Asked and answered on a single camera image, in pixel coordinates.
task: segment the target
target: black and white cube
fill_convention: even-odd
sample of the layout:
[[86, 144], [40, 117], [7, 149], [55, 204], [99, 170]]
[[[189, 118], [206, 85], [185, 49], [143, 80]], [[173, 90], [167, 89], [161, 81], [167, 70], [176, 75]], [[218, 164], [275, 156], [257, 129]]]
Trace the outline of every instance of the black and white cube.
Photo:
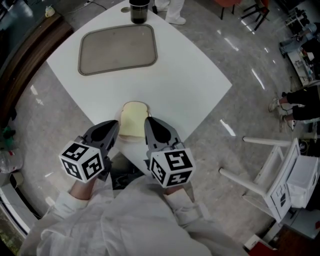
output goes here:
[[83, 183], [92, 180], [105, 169], [99, 148], [74, 141], [69, 141], [59, 158], [66, 174]]
[[149, 169], [163, 188], [186, 184], [196, 171], [189, 148], [153, 152]]

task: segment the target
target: black cup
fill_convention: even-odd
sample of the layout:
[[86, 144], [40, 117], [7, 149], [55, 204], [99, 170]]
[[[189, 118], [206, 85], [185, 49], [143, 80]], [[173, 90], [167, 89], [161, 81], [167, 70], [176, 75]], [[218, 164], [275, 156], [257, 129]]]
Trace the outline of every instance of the black cup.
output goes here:
[[145, 23], [150, 0], [130, 0], [131, 21], [135, 24]]

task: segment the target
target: gray tray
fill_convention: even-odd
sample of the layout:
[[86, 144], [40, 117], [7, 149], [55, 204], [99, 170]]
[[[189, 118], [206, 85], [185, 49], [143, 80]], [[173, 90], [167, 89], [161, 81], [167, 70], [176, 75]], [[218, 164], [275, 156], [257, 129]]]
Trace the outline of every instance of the gray tray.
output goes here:
[[153, 65], [157, 60], [154, 29], [123, 25], [89, 32], [80, 44], [78, 71], [83, 76]]

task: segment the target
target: white box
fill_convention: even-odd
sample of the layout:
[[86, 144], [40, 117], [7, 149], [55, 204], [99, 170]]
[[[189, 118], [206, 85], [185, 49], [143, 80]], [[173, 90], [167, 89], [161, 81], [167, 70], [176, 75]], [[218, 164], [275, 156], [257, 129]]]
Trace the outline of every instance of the white box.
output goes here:
[[186, 184], [196, 171], [195, 160], [189, 148], [153, 152], [150, 171], [163, 188]]
[[69, 141], [59, 159], [66, 174], [83, 183], [92, 180], [105, 169], [99, 148], [74, 141]]
[[318, 160], [318, 157], [298, 156], [286, 181], [293, 207], [306, 208], [319, 178]]

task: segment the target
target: red chair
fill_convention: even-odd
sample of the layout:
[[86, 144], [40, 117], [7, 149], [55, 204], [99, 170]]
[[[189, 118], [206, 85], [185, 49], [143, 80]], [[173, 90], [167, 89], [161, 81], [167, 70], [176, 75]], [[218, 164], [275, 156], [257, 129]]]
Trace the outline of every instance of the red chair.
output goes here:
[[241, 0], [214, 0], [218, 5], [222, 7], [220, 19], [224, 18], [225, 7], [232, 6], [232, 14], [235, 14], [235, 4], [240, 4]]
[[254, 0], [254, 1], [255, 1], [255, 4], [250, 6], [247, 9], [245, 9], [243, 12], [246, 12], [252, 8], [255, 8], [255, 10], [253, 12], [250, 12], [250, 13], [242, 16], [241, 19], [244, 19], [252, 14], [259, 13], [259, 16], [255, 20], [255, 22], [257, 22], [259, 20], [259, 18], [261, 17], [261, 15], [263, 15], [261, 20], [259, 21], [258, 25], [256, 25], [256, 27], [254, 28], [254, 31], [256, 31], [259, 28], [259, 26], [261, 25], [261, 23], [266, 19], [270, 10], [268, 9], [269, 0]]

